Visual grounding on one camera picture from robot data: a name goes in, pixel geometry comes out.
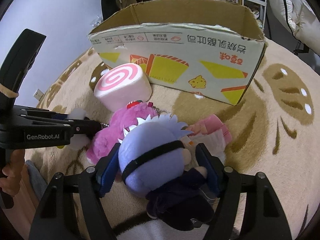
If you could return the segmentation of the person's left hand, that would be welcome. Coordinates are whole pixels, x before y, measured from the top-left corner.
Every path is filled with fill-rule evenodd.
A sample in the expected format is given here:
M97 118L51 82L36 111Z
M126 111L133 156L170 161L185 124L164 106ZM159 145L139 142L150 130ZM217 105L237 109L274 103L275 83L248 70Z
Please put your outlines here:
M14 150L11 154L10 163L2 170L6 178L1 178L1 188L4 193L15 196L20 190L20 181L25 162L25 150Z

